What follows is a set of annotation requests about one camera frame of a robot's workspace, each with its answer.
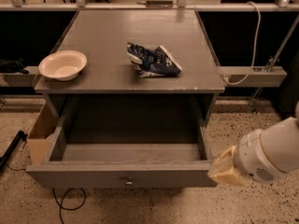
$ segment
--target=terrazzo floor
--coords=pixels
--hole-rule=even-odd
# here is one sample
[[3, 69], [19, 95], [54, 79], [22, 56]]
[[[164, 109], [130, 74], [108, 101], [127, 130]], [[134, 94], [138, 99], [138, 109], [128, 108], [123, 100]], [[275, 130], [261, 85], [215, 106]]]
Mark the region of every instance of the terrazzo floor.
[[[44, 104], [41, 99], [6, 99], [0, 108], [0, 155], [18, 130], [28, 133]], [[220, 99], [207, 126], [207, 140], [218, 157], [242, 135], [280, 121], [269, 101], [258, 103], [258, 115], [246, 100]], [[8, 165], [23, 169], [30, 164], [28, 146], [20, 143]], [[246, 188], [218, 185], [186, 189], [85, 189], [86, 202], [76, 211], [62, 211], [64, 223], [299, 223], [299, 173], [270, 184]], [[66, 189], [57, 189], [61, 200]], [[64, 205], [83, 201], [75, 189]], [[0, 223], [61, 223], [51, 189], [40, 187], [24, 171], [5, 167], [0, 173]]]

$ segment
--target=black wire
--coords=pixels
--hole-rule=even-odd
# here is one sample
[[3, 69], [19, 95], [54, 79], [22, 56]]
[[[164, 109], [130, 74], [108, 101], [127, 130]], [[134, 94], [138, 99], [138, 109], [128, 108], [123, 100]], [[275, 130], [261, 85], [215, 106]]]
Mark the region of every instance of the black wire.
[[8, 166], [8, 164], [6, 164], [6, 167], [9, 168], [10, 170], [12, 171], [16, 171], [16, 172], [19, 172], [19, 171], [25, 171], [26, 169], [25, 168], [21, 168], [21, 169], [14, 169], [14, 168], [11, 168]]
[[59, 205], [59, 218], [60, 218], [60, 220], [61, 220], [61, 222], [62, 222], [63, 224], [64, 224], [64, 220], [63, 220], [63, 217], [62, 217], [62, 210], [65, 210], [65, 211], [76, 211], [76, 210], [78, 210], [79, 208], [81, 208], [81, 207], [85, 204], [85, 201], [86, 201], [86, 192], [85, 192], [85, 190], [84, 190], [84, 189], [79, 189], [79, 190], [82, 191], [82, 193], [83, 193], [83, 197], [84, 197], [82, 204], [79, 205], [78, 207], [74, 207], [74, 208], [67, 208], [67, 207], [64, 207], [64, 206], [63, 206], [64, 198], [65, 198], [65, 196], [67, 195], [67, 193], [70, 192], [71, 190], [73, 190], [73, 189], [69, 189], [68, 191], [65, 192], [65, 194], [64, 194], [64, 196], [63, 196], [61, 202], [59, 203], [58, 200], [57, 200], [57, 196], [56, 196], [55, 189], [52, 189], [52, 191], [53, 191], [53, 196], [54, 196], [54, 198], [55, 198], [55, 201], [56, 201], [56, 203]]

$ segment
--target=drawer handle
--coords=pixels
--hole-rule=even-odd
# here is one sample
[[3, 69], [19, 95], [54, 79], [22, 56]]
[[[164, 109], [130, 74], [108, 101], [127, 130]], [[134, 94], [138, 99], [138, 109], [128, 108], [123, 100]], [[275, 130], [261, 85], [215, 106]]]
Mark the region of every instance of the drawer handle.
[[134, 185], [134, 183], [132, 182], [132, 178], [129, 176], [129, 178], [128, 178], [128, 181], [126, 181], [125, 183], [124, 183], [124, 185], [126, 186], [126, 187], [132, 187], [133, 185]]

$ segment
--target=drawer front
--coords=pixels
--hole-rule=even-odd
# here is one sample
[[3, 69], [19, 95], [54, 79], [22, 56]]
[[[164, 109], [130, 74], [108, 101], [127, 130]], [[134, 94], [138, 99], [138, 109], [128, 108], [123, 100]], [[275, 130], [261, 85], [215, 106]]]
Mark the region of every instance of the drawer front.
[[208, 164], [196, 165], [197, 170], [103, 170], [96, 165], [29, 166], [27, 172], [44, 188], [183, 188], [215, 187], [207, 176]]

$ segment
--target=crumpled bag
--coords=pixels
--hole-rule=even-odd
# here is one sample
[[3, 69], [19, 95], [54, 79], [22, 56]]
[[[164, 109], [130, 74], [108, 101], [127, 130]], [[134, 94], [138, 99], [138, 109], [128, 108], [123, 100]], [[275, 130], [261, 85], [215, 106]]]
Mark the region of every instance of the crumpled bag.
[[23, 73], [28, 74], [29, 71], [24, 70], [26, 65], [22, 64], [21, 62], [23, 59], [19, 60], [7, 60], [7, 59], [0, 59], [0, 73]]
[[140, 77], [176, 76], [181, 66], [163, 46], [155, 50], [128, 42], [127, 54]]

